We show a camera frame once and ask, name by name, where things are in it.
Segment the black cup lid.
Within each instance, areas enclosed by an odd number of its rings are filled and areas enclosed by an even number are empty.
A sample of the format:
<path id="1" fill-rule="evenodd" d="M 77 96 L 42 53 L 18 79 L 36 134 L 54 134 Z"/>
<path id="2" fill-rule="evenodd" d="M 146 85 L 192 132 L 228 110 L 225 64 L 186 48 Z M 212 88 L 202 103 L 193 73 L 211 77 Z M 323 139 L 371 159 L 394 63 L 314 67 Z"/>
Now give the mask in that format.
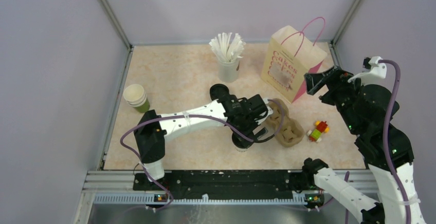
<path id="1" fill-rule="evenodd" d="M 232 142 L 236 147 L 246 147 L 246 148 L 250 148 L 253 145 L 253 142 L 250 142 L 244 138 L 242 138 L 241 136 L 239 136 L 237 133 L 233 133 L 232 136 Z"/>

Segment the white paper cup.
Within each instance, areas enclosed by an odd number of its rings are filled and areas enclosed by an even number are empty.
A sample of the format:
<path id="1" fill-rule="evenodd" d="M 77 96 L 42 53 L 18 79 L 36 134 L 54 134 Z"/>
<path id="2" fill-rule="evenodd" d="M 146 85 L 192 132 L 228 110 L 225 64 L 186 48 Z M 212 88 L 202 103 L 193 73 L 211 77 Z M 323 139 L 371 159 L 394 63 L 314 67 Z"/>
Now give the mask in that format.
<path id="1" fill-rule="evenodd" d="M 246 152 L 248 150 L 248 148 L 246 148 L 246 147 L 236 147 L 236 150 L 238 152 Z"/>

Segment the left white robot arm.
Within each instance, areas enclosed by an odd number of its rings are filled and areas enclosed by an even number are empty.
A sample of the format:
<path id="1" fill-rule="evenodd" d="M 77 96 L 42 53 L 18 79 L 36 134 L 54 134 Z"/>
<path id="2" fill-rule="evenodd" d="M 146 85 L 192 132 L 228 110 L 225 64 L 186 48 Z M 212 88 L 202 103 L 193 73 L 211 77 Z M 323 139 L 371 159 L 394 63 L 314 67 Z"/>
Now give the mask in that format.
<path id="1" fill-rule="evenodd" d="M 147 171 L 146 184 L 158 190 L 165 183 L 162 159 L 166 142 L 198 130 L 226 126 L 233 132 L 232 142 L 239 150 L 247 150 L 254 143 L 263 143 L 264 132 L 255 133 L 261 123 L 273 114 L 268 100 L 260 95 L 237 98 L 235 95 L 216 95 L 212 102 L 201 107 L 172 114 L 158 115 L 147 111 L 134 131 L 140 163 Z"/>

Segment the cream pink paper bag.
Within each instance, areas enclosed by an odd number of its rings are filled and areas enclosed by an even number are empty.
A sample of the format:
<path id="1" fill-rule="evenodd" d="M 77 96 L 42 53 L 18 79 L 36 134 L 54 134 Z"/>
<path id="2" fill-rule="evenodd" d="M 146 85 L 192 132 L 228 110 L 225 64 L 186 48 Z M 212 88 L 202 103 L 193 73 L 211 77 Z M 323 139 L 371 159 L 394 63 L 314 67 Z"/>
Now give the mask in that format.
<path id="1" fill-rule="evenodd" d="M 323 26 L 314 42 L 305 36 L 305 27 L 297 30 L 285 26 L 276 31 L 269 41 L 261 79 L 293 103 L 306 93 L 304 75 L 317 73 L 328 53 L 316 45 L 326 25 L 319 16 L 307 23 L 322 20 Z"/>

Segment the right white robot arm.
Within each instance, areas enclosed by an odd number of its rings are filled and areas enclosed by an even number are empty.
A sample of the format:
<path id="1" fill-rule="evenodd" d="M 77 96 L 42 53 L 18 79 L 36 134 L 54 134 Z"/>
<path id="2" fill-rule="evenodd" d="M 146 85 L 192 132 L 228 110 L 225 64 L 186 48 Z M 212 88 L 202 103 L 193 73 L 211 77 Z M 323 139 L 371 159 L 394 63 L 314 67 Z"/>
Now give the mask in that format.
<path id="1" fill-rule="evenodd" d="M 320 73 L 306 73 L 306 91 L 327 92 L 322 103 L 335 106 L 352 135 L 378 187 L 378 200 L 358 191 L 320 159 L 304 161 L 301 181 L 308 189 L 327 191 L 359 223 L 424 223 L 420 199 L 413 181 L 414 154 L 407 135 L 391 124 L 398 111 L 396 101 L 401 69 L 394 64 L 392 90 L 372 83 L 383 79 L 391 62 L 369 65 L 366 72 L 352 74 L 337 66 Z"/>

